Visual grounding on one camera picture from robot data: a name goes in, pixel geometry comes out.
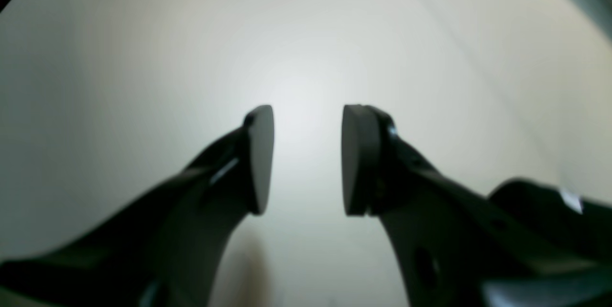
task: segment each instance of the black plastic part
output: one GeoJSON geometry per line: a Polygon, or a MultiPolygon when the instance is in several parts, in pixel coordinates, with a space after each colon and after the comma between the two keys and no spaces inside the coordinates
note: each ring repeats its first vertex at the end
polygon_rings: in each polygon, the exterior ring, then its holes
{"type": "Polygon", "coordinates": [[[206,148],[182,172],[72,244],[0,266],[0,285],[65,307],[201,307],[234,228],[266,209],[273,112],[206,148]]]}
{"type": "MultiPolygon", "coordinates": [[[[545,236],[553,226],[538,230],[535,220],[551,214],[514,217],[512,194],[498,192],[490,202],[443,176],[398,137],[384,111],[371,106],[350,111],[345,108],[343,141],[365,132],[377,132],[380,141],[378,157],[366,156],[365,163],[359,141],[343,143],[345,198],[348,188],[360,210],[380,218],[412,307],[610,305],[612,271],[605,255],[584,255],[575,246],[559,245],[556,239],[563,236],[545,236]],[[368,170],[361,177],[355,167],[364,165],[368,170]],[[361,180],[369,183],[355,188],[361,180]]],[[[597,210],[606,231],[597,231],[589,246],[607,249],[602,241],[610,241],[612,211],[597,210]]]]}
{"type": "Polygon", "coordinates": [[[503,183],[489,200],[557,247],[612,264],[610,207],[581,198],[578,212],[566,205],[558,189],[526,179],[503,183]]]}

